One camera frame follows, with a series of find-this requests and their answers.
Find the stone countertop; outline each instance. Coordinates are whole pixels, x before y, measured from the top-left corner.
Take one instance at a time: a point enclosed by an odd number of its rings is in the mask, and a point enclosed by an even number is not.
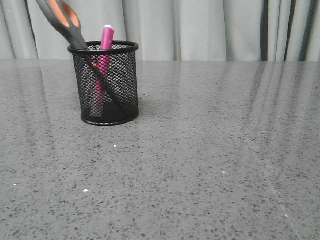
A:
[[[320,63],[142,61],[80,118],[71,60],[0,60],[0,239],[320,239]]]

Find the curtain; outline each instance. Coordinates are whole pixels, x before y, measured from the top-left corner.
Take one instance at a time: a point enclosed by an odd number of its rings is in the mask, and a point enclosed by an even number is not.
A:
[[[104,25],[145,61],[319,61],[319,0],[64,0],[86,41]],[[36,0],[0,0],[0,59],[71,59]]]

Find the rim of pen holder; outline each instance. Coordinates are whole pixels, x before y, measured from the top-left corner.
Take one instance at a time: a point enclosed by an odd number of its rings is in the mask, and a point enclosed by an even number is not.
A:
[[[82,81],[80,81],[78,79],[78,74],[77,74],[78,91],[79,91],[80,105],[81,105],[81,119],[87,124],[96,125],[96,126],[114,126],[114,125],[124,124],[134,120],[140,114],[139,108],[138,108],[137,70],[136,70],[137,66],[136,66],[136,57],[135,57],[135,52],[139,49],[139,45],[136,42],[131,42],[131,41],[112,41],[112,45],[114,48],[97,49],[98,47],[100,47],[101,41],[90,41],[90,42],[86,42],[86,44],[89,47],[89,49],[74,49],[71,46],[67,48],[68,52],[72,53],[73,55],[76,74],[77,72],[79,73],[79,71],[82,72],[80,73],[80,78],[83,73],[87,74],[88,72],[90,72],[90,69],[92,68],[91,64],[86,63],[88,60],[85,60],[85,61],[80,60],[82,62],[81,64],[84,64],[83,66],[84,69],[79,70],[79,67],[81,68],[81,65],[79,65],[79,62],[76,59],[83,59],[81,56],[83,57],[87,56],[88,59],[90,59],[92,56],[98,57],[98,56],[105,56],[105,55],[107,56],[111,55],[110,57],[113,58],[112,55],[114,55],[115,61],[120,60],[120,58],[122,58],[121,56],[124,56],[125,61],[120,61],[119,63],[116,63],[114,67],[118,68],[121,64],[126,64],[126,61],[129,61],[128,63],[129,63],[129,66],[131,67],[129,67],[128,71],[130,71],[131,73],[129,75],[123,74],[122,76],[124,77],[124,79],[122,79],[122,78],[119,78],[119,76],[121,75],[117,72],[114,75],[115,78],[112,78],[111,82],[109,82],[107,78],[102,77],[103,75],[98,73],[99,68],[94,71],[95,75],[99,76],[99,78],[101,79],[99,80],[99,82],[101,82],[102,88],[104,89],[103,94],[104,95],[107,94],[107,97],[104,96],[102,100],[101,98],[99,100],[98,104],[101,104],[101,101],[102,101],[102,107],[100,107],[101,105],[99,105],[98,107],[99,111],[97,111],[95,100],[94,100],[95,101],[94,103],[90,103],[90,101],[92,102],[92,99],[91,99],[92,91],[90,92],[88,91],[88,89],[93,89],[92,77],[91,77],[91,80],[89,81],[90,87],[87,87],[87,86],[84,86],[87,83],[83,83]],[[129,55],[134,54],[133,58],[131,58],[133,61],[129,60],[130,58],[127,57],[127,54]]]

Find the pen holder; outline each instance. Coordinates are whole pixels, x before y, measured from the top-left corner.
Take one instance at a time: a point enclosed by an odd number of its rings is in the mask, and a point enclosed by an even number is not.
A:
[[[113,41],[100,50],[100,41],[87,42],[89,50],[73,49],[81,119],[88,124],[112,126],[139,115],[136,50],[129,41]]]

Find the gray curtain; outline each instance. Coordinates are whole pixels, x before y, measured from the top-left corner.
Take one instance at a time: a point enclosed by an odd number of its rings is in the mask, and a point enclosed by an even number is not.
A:
[[[86,41],[112,25],[139,60],[319,61],[319,0],[65,0]],[[0,0],[0,59],[71,59],[36,0]]]

